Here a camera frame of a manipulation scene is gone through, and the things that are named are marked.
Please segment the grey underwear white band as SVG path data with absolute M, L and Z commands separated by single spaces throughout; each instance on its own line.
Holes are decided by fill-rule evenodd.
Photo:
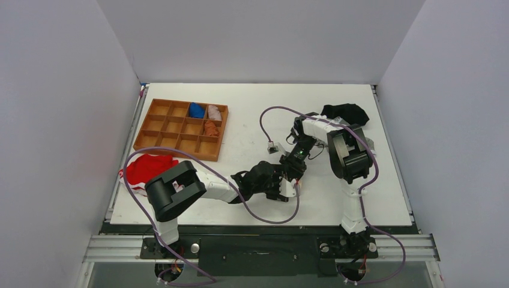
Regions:
M 349 123 L 347 120 L 343 119 L 342 117 L 338 116 L 336 118 L 334 118 L 334 122 L 338 123 L 338 124 L 342 124 L 342 125 L 345 125 L 345 126 L 351 126 L 351 123 Z M 364 142 L 368 145 L 368 147 L 370 148 L 370 150 L 376 154 L 376 151 L 375 151 L 375 143 L 372 139 L 366 137 L 364 139 Z

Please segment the wooden compartment tray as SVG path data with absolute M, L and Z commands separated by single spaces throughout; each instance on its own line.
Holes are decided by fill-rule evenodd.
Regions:
M 179 157 L 171 151 L 161 148 L 173 148 L 188 153 L 200 160 L 217 161 L 224 132 L 226 129 L 229 109 L 226 105 L 198 103 L 206 106 L 206 114 L 203 119 L 188 116 L 190 103 L 188 101 L 153 99 L 148 106 L 148 112 L 141 122 L 139 132 L 134 140 L 133 149 L 140 150 L 147 147 L 158 147 L 152 154 L 171 154 Z M 203 134 L 204 123 L 208 119 L 207 107 L 218 106 L 221 111 L 222 121 L 213 121 L 220 131 L 218 137 L 208 137 Z

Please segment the blue rolled underwear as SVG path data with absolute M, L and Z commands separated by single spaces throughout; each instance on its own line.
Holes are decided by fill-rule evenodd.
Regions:
M 188 116 L 191 118 L 203 119 L 206 114 L 206 106 L 198 103 L 190 103 Z

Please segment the aluminium table edge rail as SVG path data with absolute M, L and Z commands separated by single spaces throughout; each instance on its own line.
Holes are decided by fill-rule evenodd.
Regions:
M 150 86 L 149 83 L 142 83 L 142 86 L 140 88 L 140 94 L 137 99 L 136 107 L 135 107 L 131 122 L 128 126 L 128 134 L 127 134 L 127 137 L 124 142 L 118 169 L 121 169 L 123 167 L 123 164 L 125 163 L 125 160 L 127 159 L 127 156 L 129 155 L 129 151 L 131 149 L 133 139 L 134 139 L 134 133 L 135 133 L 140 115 L 142 113 L 142 109 L 143 109 L 143 106 L 145 103 L 145 99 L 146 99 L 146 95 L 148 93 L 149 86 Z M 108 207 L 106 210 L 106 215 L 103 220 L 105 223 L 109 223 L 110 219 L 112 218 L 112 215 L 113 215 L 113 210 L 114 210 L 114 206 L 115 206 L 115 202 L 116 202 L 116 198 L 117 198 L 117 194 L 118 194 L 118 190 L 119 190 L 119 188 L 118 188 L 119 187 L 119 179 L 120 179 L 120 176 L 118 174 L 116 174 L 114 186 L 112 189 L 112 194 L 111 194 L 109 204 L 108 204 Z

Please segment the orange-brown rolled underwear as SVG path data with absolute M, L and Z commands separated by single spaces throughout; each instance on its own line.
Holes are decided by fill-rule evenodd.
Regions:
M 203 134 L 208 137 L 218 137 L 220 131 L 213 121 L 207 120 L 203 126 Z

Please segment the black underwear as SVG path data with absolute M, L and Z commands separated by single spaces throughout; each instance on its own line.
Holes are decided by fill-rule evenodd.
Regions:
M 346 103 L 339 105 L 324 105 L 321 115 L 329 119 L 340 117 L 348 124 L 357 124 L 360 126 L 366 125 L 370 118 L 366 111 L 356 104 Z

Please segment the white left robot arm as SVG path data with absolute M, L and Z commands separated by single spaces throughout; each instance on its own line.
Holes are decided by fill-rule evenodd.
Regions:
M 165 258 L 175 256 L 179 250 L 178 217 L 200 198 L 221 200 L 228 204 L 241 203 L 253 195 L 263 193 L 268 199 L 287 202 L 297 192 L 295 179 L 287 179 L 281 164 L 261 161 L 249 171 L 227 179 L 196 170 L 191 161 L 183 161 L 152 178 L 145 191 L 155 218 L 158 240 L 156 251 Z

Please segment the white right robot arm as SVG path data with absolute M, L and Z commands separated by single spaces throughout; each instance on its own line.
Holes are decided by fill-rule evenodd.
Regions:
M 366 138 L 361 126 L 349 125 L 346 121 L 337 123 L 324 115 L 310 113 L 294 119 L 290 136 L 294 138 L 294 148 L 280 158 L 288 181 L 302 178 L 312 147 L 321 144 L 327 148 L 331 170 L 341 180 L 340 191 L 345 195 L 341 227 L 348 234 L 339 239 L 339 250 L 346 256 L 356 255 L 363 247 L 356 234 L 367 228 L 358 189 L 365 183 L 373 165 L 368 148 L 364 146 Z

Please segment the red underwear white band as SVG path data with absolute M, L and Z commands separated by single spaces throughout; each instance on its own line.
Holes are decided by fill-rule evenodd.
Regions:
M 127 183 L 133 193 L 146 196 L 146 183 L 179 163 L 172 155 L 142 154 L 127 165 Z

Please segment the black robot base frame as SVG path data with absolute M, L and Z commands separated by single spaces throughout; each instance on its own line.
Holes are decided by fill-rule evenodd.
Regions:
M 182 226 L 180 239 L 162 246 L 148 226 L 107 226 L 90 240 L 86 260 L 151 263 L 155 274 L 171 281 L 190 262 L 197 274 L 221 276 L 361 278 L 370 260 L 388 262 L 396 270 L 402 262 L 417 261 L 421 238 L 416 226 L 369 229 L 348 238 L 339 227 Z

